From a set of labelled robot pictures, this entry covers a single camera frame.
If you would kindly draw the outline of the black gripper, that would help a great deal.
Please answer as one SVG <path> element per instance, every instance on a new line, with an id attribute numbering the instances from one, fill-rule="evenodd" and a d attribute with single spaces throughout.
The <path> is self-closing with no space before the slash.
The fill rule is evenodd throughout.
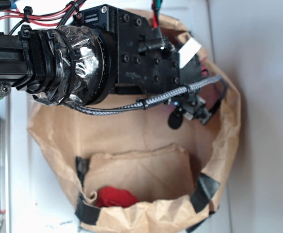
<path id="1" fill-rule="evenodd" d="M 78 13 L 77 26 L 95 29 L 99 70 L 94 97 L 108 94 L 155 95 L 203 79 L 195 52 L 182 65 L 181 46 L 146 18 L 110 5 Z"/>

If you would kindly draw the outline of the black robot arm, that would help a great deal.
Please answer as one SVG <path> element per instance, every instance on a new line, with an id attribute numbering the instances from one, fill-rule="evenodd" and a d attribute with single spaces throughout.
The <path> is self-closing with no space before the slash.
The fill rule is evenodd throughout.
<path id="1" fill-rule="evenodd" d="M 97 104 L 109 94 L 152 96 L 203 79 L 195 52 L 143 16 L 110 5 L 78 13 L 70 25 L 0 34 L 0 99 L 12 88 L 45 105 Z"/>

